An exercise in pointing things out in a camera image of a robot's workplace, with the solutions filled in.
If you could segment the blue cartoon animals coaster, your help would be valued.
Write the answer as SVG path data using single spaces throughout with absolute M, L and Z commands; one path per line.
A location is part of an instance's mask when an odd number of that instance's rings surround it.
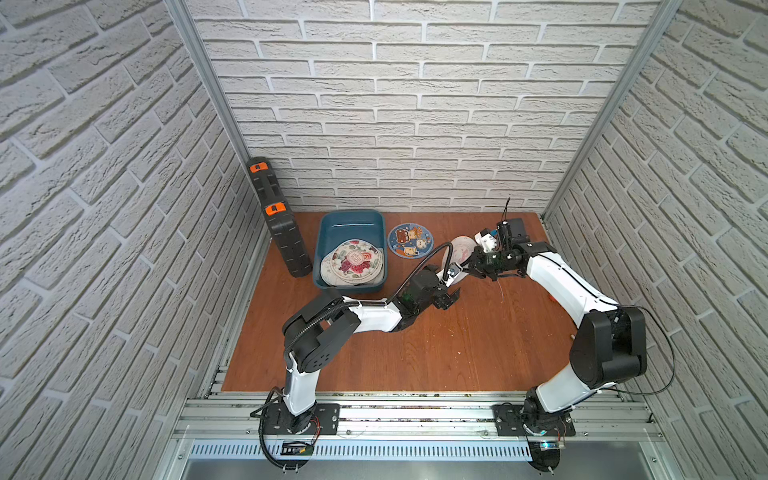
M 429 254 L 434 246 L 434 236 L 424 226 L 403 223 L 395 226 L 387 235 L 390 251 L 404 259 L 420 259 Z

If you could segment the aluminium rail frame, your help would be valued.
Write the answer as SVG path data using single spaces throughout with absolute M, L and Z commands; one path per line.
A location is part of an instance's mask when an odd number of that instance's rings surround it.
M 638 443 L 664 435 L 650 410 L 608 393 L 578 404 L 546 433 L 522 426 L 523 396 L 508 393 L 338 393 L 320 396 L 314 419 L 287 430 L 282 407 L 262 395 L 189 400 L 172 429 L 180 460 L 517 461 L 582 443 Z

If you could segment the black orange tool case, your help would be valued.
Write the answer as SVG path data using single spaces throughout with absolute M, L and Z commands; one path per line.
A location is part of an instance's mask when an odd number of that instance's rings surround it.
M 270 161 L 252 158 L 248 172 L 267 228 L 289 273 L 295 278 L 310 274 L 313 266 L 306 245 Z

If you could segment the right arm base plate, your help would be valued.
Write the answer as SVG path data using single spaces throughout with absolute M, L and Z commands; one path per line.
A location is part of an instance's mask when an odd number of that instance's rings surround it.
M 550 413 L 509 402 L 491 407 L 497 435 L 500 437 L 576 435 L 570 411 Z

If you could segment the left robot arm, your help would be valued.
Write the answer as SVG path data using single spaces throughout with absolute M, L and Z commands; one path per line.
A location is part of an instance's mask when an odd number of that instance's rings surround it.
M 283 326 L 286 386 L 282 403 L 294 420 L 314 414 L 320 371 L 357 333 L 400 332 L 429 308 L 450 308 L 460 296 L 450 288 L 467 273 L 452 263 L 438 271 L 422 265 L 389 298 L 358 300 L 328 289 L 305 305 Z

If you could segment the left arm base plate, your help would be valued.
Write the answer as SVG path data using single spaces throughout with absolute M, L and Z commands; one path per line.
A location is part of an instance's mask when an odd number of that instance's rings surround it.
M 335 435 L 341 406 L 336 403 L 316 403 L 306 412 L 295 416 L 283 402 L 268 406 L 260 414 L 267 435 Z

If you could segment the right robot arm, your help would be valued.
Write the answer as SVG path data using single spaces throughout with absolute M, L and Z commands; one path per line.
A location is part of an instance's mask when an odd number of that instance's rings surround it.
M 526 394 L 520 418 L 534 433 L 550 429 L 598 391 L 642 376 L 647 369 L 642 310 L 603 295 L 570 268 L 546 242 L 531 242 L 507 220 L 474 236 L 476 246 L 461 263 L 477 278 L 508 273 L 530 279 L 566 311 L 577 327 L 569 363 Z

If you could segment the white pink sketch coaster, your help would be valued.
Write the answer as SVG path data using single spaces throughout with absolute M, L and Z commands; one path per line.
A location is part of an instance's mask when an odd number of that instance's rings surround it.
M 464 263 L 474 252 L 477 243 L 469 236 L 458 236 L 451 240 L 451 244 L 451 255 L 448 255 L 448 250 L 446 250 L 443 259 L 440 261 L 440 265 L 444 268 L 449 268 L 452 264 L 456 264 L 459 267 L 464 268 Z

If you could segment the teal storage box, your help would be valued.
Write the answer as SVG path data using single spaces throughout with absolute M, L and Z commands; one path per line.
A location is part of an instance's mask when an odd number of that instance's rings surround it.
M 388 274 L 387 234 L 383 215 L 376 210 L 339 210 L 324 215 L 319 223 L 312 279 L 316 287 L 330 288 L 321 275 L 321 261 L 346 240 L 364 240 L 383 255 L 381 278 L 361 286 L 339 287 L 342 293 L 367 294 L 380 291 Z

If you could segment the floral pink coaster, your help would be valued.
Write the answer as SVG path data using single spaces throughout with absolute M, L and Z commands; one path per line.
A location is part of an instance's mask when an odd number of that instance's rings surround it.
M 330 286 L 356 287 L 384 279 L 384 254 L 373 244 L 351 239 L 339 244 L 321 262 L 320 278 Z

